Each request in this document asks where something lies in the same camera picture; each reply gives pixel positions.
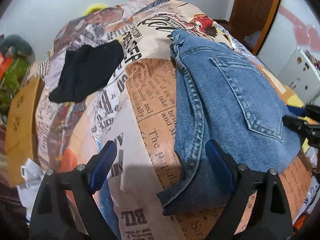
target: jeans back pocket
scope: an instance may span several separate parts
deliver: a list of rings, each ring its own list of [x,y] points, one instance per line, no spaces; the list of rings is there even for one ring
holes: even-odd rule
[[[268,80],[247,60],[210,59],[228,82],[248,129],[281,142],[285,105]]]

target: cardboard box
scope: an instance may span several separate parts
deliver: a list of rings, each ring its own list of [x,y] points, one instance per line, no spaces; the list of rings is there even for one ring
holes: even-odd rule
[[[27,158],[37,161],[35,111],[43,84],[40,75],[32,78],[11,101],[5,136],[10,186],[24,182],[20,166],[25,164]]]

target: blue gripper pad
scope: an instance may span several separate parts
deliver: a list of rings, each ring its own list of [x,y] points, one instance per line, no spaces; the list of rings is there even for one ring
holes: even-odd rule
[[[308,111],[304,108],[295,107],[295,106],[287,106],[289,111],[297,116],[306,117],[308,115]]]
[[[229,193],[233,193],[235,187],[233,185],[233,175],[227,164],[223,161],[219,150],[214,146],[212,140],[205,144],[205,153],[209,159],[214,173],[219,179],[220,186]]]
[[[113,165],[117,156],[117,145],[115,142],[108,143],[102,148],[99,154],[103,154],[102,159],[98,163],[91,175],[91,182],[88,192],[94,194],[102,188],[104,181]]]

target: denim seam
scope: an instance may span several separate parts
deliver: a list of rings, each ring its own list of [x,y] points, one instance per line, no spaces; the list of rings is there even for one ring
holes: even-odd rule
[[[248,69],[253,70],[256,74],[258,74],[262,78],[265,78],[265,76],[257,69],[257,67],[253,63],[248,61],[247,59],[246,59],[246,61],[248,61],[250,63],[251,67],[249,67],[247,64],[242,64],[240,62],[232,61],[232,60],[228,60],[228,64],[226,65],[226,63],[224,61],[220,60],[220,59],[216,59],[216,58],[213,59],[212,57],[210,57],[210,59],[213,61],[213,63],[215,65],[221,65],[221,66],[224,66],[224,67],[230,67],[231,65],[236,65],[237,67],[248,68]]]
[[[184,52],[181,53],[180,57],[183,58],[185,57],[186,55],[188,54],[191,54],[191,53],[194,53],[194,52],[199,52],[199,51],[202,51],[202,50],[210,50],[210,51],[213,51],[213,52],[221,52],[221,53],[224,53],[223,51],[219,50],[219,49],[213,49],[213,48],[210,48],[208,46],[204,46],[204,45],[201,45],[201,46],[196,46],[196,47],[192,47]],[[239,59],[241,60],[244,60],[240,55],[237,55],[235,54],[236,57],[238,57]]]
[[[256,133],[259,133],[261,135],[265,135],[271,138],[274,138],[278,141],[282,141],[283,140],[283,136],[282,136],[282,125],[280,126],[280,133],[265,127],[262,124],[257,124],[256,123],[256,117],[251,113],[251,111],[249,110],[249,107],[246,103],[246,101],[244,100],[244,98],[242,97],[240,90],[238,88],[238,86],[236,85],[236,83],[234,82],[234,79],[231,78],[229,75],[227,75],[222,69],[221,67],[224,67],[225,64],[222,62],[218,62],[216,60],[214,60],[213,58],[210,57],[210,60],[212,60],[212,62],[216,65],[216,67],[220,70],[221,74],[224,76],[224,78],[226,79],[226,81],[228,82],[231,90],[233,91],[233,94],[235,95],[241,110],[244,114],[244,118],[247,122],[247,125],[249,126],[249,129],[252,131],[255,131]],[[264,129],[267,133],[264,133],[262,131],[257,130],[257,128],[261,128]]]
[[[174,34],[174,32],[176,32],[176,30],[180,30],[180,29],[179,29],[179,28],[174,29],[173,32],[172,32],[172,34]],[[180,36],[181,36],[180,33],[177,34],[176,37],[174,38],[173,42],[176,41],[176,40],[179,40]],[[184,37],[182,37],[182,38],[183,38],[183,40],[185,40],[187,37],[190,37],[190,36],[192,36],[192,37],[197,37],[197,36],[195,36],[195,35],[193,35],[193,34],[188,33],[188,35],[186,35],[186,36],[184,36]]]
[[[183,44],[185,40],[174,40],[172,44]]]
[[[191,106],[193,108],[193,113],[194,113],[194,122],[195,122],[195,136],[193,138],[193,143],[191,147],[191,155],[188,160],[187,164],[187,169],[190,168],[190,166],[193,166],[193,160],[196,159],[196,165],[195,167],[191,167],[192,174],[188,178],[186,178],[187,183],[174,195],[172,196],[169,200],[167,200],[165,203],[162,204],[162,207],[167,206],[170,204],[176,197],[178,197],[181,192],[183,192],[192,179],[194,178],[198,167],[200,163],[200,154],[202,151],[202,140],[203,140],[203,134],[204,134],[204,112],[203,112],[203,107],[200,99],[200,95],[196,89],[196,86],[193,82],[192,76],[188,70],[188,68],[182,63],[182,60],[180,58],[180,50],[179,50],[179,45],[174,44],[173,46],[174,50],[176,51],[176,63],[177,67],[179,68],[180,72],[183,75],[184,81],[185,81],[185,86],[187,89],[187,93],[189,95],[189,100],[191,103]]]

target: black cloth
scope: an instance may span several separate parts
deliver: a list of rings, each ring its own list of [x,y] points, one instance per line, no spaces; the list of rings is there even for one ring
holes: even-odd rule
[[[66,52],[59,84],[49,95],[56,103],[79,103],[87,95],[107,85],[111,75],[124,58],[120,43],[91,47],[83,45],[77,51]]]

